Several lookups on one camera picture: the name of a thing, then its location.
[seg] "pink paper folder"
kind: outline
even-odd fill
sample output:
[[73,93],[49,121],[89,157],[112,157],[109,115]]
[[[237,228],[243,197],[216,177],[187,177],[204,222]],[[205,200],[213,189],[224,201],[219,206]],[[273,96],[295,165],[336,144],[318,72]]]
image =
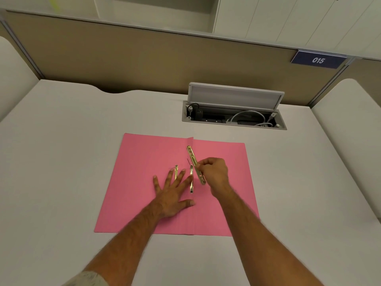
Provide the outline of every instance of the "pink paper folder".
[[[94,232],[119,232],[149,204],[155,198],[153,175],[158,176],[161,186],[170,168],[176,164],[179,172],[186,168],[188,175],[187,159],[191,161],[186,149],[188,145],[192,146],[198,160],[207,157],[225,159],[231,186],[259,217],[244,143],[126,133]],[[197,176],[194,177],[193,194],[188,188],[181,199],[193,199],[196,205],[161,220],[156,234],[231,236],[219,202],[212,196],[208,185],[201,185]]]

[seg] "blue label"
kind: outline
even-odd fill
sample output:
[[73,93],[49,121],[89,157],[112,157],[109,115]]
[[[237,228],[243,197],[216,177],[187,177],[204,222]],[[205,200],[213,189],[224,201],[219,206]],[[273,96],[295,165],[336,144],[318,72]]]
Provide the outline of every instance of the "blue label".
[[291,63],[337,69],[346,56],[298,50]]

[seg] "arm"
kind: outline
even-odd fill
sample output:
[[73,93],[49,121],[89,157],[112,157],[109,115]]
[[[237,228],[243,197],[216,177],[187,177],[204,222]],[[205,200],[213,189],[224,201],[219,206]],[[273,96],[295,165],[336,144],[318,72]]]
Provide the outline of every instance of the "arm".
[[251,286],[322,286],[230,187],[223,159],[207,158],[197,167],[221,204]]
[[109,286],[131,285],[143,250],[159,220],[174,216],[182,209],[194,205],[193,200],[179,202],[181,194],[192,180],[192,176],[189,176],[180,183],[184,174],[185,170],[181,171],[171,184],[171,170],[163,189],[154,176],[156,198],[113,237],[83,271],[98,273]]

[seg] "left hand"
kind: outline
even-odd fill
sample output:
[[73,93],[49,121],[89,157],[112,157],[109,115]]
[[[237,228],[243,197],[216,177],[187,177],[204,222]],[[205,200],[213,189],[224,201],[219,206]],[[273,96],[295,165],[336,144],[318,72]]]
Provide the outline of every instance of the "left hand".
[[159,186],[157,176],[154,176],[156,197],[153,202],[157,202],[162,207],[161,218],[174,216],[179,211],[194,206],[195,202],[193,200],[184,200],[179,202],[182,193],[191,184],[193,179],[193,176],[190,175],[183,182],[181,182],[184,174],[185,170],[182,170],[177,176],[177,179],[171,184],[173,176],[173,169],[171,169],[165,180],[163,189]]

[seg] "right arm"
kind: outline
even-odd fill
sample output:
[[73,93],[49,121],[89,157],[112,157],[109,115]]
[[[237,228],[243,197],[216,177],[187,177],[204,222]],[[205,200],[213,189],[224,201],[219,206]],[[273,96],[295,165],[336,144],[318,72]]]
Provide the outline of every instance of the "right arm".
[[210,157],[197,167],[221,204],[251,286],[323,286],[231,188],[223,159]]

